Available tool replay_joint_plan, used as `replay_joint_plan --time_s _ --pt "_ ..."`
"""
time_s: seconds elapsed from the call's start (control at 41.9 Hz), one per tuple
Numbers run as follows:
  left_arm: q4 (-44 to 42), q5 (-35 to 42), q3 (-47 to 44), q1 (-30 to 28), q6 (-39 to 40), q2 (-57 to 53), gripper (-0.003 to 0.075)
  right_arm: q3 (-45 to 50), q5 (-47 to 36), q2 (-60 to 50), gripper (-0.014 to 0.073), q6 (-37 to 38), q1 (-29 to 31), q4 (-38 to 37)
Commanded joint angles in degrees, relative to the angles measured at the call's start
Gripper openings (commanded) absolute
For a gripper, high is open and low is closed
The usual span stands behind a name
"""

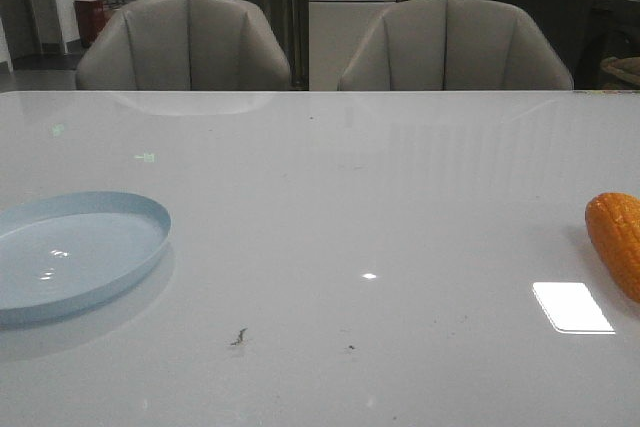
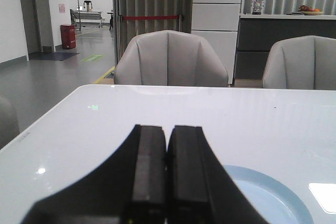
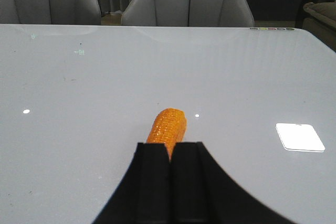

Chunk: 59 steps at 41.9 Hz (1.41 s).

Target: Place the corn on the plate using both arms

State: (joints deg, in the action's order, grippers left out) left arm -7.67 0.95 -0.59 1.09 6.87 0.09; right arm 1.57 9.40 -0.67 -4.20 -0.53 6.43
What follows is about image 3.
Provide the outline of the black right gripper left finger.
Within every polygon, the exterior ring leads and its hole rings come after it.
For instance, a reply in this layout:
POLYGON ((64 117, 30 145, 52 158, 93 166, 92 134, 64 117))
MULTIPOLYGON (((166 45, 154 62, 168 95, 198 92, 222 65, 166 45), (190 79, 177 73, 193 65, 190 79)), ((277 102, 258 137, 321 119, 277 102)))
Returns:
POLYGON ((128 170, 94 223, 169 223, 170 161, 164 144, 138 143, 128 170))

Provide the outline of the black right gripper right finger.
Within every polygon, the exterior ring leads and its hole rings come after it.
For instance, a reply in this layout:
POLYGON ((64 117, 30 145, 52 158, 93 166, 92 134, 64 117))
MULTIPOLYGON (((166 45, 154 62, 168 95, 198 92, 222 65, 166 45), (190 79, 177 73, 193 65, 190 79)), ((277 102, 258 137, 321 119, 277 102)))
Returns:
POLYGON ((178 143, 171 159, 173 223, 290 223, 240 187, 202 142, 178 143))

